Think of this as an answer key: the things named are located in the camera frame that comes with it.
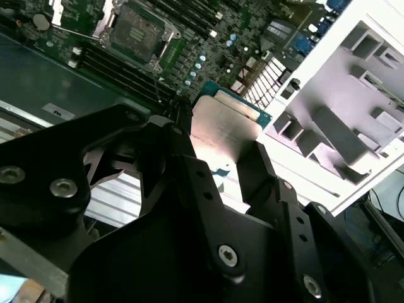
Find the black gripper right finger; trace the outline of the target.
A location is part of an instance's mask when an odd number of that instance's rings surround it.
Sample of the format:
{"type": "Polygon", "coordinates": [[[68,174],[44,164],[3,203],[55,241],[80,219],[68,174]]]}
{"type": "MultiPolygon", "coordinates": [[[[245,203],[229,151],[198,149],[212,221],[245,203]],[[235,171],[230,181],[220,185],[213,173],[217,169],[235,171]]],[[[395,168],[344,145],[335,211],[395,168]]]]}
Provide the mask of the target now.
{"type": "Polygon", "coordinates": [[[372,266],[324,206],[299,205],[263,144],[249,144],[237,174],[247,214],[271,227],[268,273],[275,302],[377,302],[372,266]]]}

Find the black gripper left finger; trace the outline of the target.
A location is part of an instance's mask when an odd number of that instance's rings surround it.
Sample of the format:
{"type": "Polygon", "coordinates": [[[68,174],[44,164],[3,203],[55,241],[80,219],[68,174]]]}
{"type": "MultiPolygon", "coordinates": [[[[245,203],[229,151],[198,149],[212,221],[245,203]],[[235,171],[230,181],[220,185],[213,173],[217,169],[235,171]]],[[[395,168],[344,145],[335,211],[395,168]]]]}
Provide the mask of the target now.
{"type": "MultiPolygon", "coordinates": [[[[171,153],[196,154],[192,113],[145,119],[125,105],[1,145],[1,226],[49,252],[80,226],[91,190],[124,171],[157,174],[171,153]]],[[[142,186],[141,215],[150,191],[142,186]]]]}

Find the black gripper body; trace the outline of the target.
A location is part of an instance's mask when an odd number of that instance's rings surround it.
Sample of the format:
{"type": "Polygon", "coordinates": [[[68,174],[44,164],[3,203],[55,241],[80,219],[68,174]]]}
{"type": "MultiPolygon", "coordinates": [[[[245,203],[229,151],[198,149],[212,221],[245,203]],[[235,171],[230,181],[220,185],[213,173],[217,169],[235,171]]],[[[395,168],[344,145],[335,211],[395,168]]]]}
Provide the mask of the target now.
{"type": "Polygon", "coordinates": [[[204,161],[168,154],[143,176],[148,211],[106,235],[75,262],[67,302],[302,302],[292,252],[295,206],[265,147],[237,162],[241,215],[222,202],[204,161]]]}

